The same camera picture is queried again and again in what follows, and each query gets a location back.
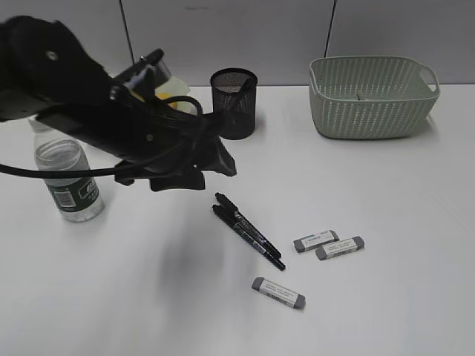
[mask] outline white table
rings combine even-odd
[[[209,111],[209,89],[193,94]],[[42,181],[1,175],[0,355],[473,355],[474,99],[475,86],[444,86],[418,136],[347,142],[316,133],[308,88],[259,88],[255,134],[225,142],[236,177],[161,193],[99,178],[107,209],[80,224]],[[33,167],[28,131],[0,125],[2,162]],[[117,161],[87,154],[95,168]],[[213,215],[216,191],[285,272]],[[365,250],[319,261],[293,248],[328,228]],[[305,309],[252,290],[259,276]]]

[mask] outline gray wall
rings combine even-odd
[[[173,74],[208,85],[225,67],[256,73],[262,85],[308,83],[323,56],[333,0],[124,0],[136,57],[165,51]]]
[[[131,65],[117,0],[1,0],[0,21],[17,15],[60,20],[110,73]]]
[[[329,56],[399,55],[475,83],[474,0],[338,0]]]
[[[207,85],[225,67],[262,85],[306,85],[324,55],[333,0],[123,0],[135,57],[161,47],[172,72]],[[131,63],[119,0],[1,0],[0,21],[63,21],[111,73]],[[338,0],[330,56],[400,55],[442,83],[475,83],[474,0]]]

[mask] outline basket handle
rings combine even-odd
[[[313,94],[316,95],[317,90],[317,83],[315,83],[315,73],[313,72],[313,68],[310,67],[310,86],[312,87]]]
[[[432,68],[428,67],[427,65],[419,65],[419,66],[420,66],[419,75],[421,76],[422,80],[424,80],[424,77],[421,74],[422,74],[422,71],[425,70],[426,72],[428,72],[430,74],[430,76],[432,77],[432,79],[433,79],[433,81],[436,85],[436,89],[432,90],[432,91],[434,92],[434,94],[439,95],[440,94],[440,87],[439,87],[439,79],[437,78],[437,75],[434,73]]]

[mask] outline plastic water bottle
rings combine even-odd
[[[84,171],[88,159],[73,137],[29,119],[35,133],[35,162],[40,171]],[[69,221],[80,222],[96,217],[104,202],[92,177],[45,179],[61,215]]]

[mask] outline marker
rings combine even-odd
[[[242,228],[239,222],[228,214],[225,208],[219,205],[213,205],[213,211],[222,221],[224,221],[230,228],[232,228],[236,234],[241,236],[248,244],[250,244],[257,252],[262,254],[271,264],[279,268],[281,271],[285,269],[285,265],[273,257],[263,246],[255,241],[247,232]]]
[[[247,220],[244,215],[239,212],[239,209],[236,205],[232,203],[224,194],[216,193],[216,200],[220,203],[227,211],[229,211],[234,217],[239,221],[239,223],[247,230],[247,232],[254,237],[272,256],[279,259],[282,257],[282,254],[274,247],[273,244],[261,234],[256,227]]]

